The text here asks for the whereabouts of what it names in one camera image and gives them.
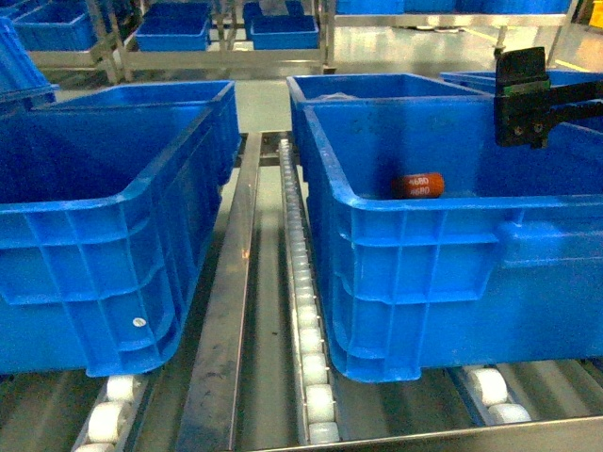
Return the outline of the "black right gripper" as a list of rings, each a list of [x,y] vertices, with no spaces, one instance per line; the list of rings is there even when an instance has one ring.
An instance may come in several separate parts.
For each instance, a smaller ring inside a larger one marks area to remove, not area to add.
[[[602,115],[602,81],[552,86],[543,47],[501,53],[495,81],[495,138],[501,147],[542,149],[557,125]]]

